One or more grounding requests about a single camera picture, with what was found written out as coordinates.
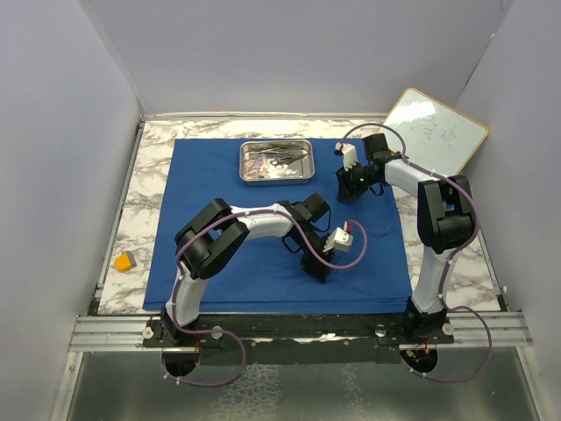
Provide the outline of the blue surgical drape cloth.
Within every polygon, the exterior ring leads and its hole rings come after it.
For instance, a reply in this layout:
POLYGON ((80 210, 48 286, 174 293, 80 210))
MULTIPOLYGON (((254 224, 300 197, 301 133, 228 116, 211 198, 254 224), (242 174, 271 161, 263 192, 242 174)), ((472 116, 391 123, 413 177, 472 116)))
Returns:
POLYGON ((209 280, 201 302, 206 312, 375 314, 402 312, 411 297, 402 228, 391 189, 367 192, 349 203, 337 200, 341 160, 334 139, 313 139, 316 173, 310 182, 251 186, 239 177, 241 139, 178 139, 174 143, 150 267, 145 310, 170 297, 178 231, 212 200, 231 206, 268 206, 301 201, 318 192, 331 209, 330 227, 357 222, 348 253, 338 253, 327 282, 307 275, 301 253, 278 238, 247 240, 227 266, 209 280))

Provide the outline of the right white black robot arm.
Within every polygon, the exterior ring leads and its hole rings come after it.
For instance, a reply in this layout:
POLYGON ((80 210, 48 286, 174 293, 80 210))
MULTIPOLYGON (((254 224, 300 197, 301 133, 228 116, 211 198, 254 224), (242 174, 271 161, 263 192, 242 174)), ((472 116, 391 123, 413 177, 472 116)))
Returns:
POLYGON ((459 251, 477 236, 470 184, 462 175, 451 178, 430 172, 387 146, 383 133, 363 139, 367 163, 359 163, 356 147, 339 141, 334 154, 343 166, 336 172, 337 200, 350 202, 373 186, 394 186, 417 201, 416 227, 423 244, 419 278, 408 301, 402 334, 422 343, 445 323, 445 304, 459 251))

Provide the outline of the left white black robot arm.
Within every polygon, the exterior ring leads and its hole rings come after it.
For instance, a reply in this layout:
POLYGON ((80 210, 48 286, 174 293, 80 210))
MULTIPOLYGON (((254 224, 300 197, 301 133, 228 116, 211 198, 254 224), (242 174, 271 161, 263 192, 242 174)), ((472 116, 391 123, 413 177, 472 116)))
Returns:
POLYGON ((289 252, 302 253, 301 269, 326 282, 335 252, 328 244, 329 229, 316 227, 316 222, 330 216, 330 206, 317 192, 300 202, 258 208, 230 206, 221 198, 207 204, 175 236, 177 272, 161 311, 163 335, 175 346, 193 338, 208 279, 226 267, 246 240, 272 237, 286 243, 291 239, 297 248, 289 252))

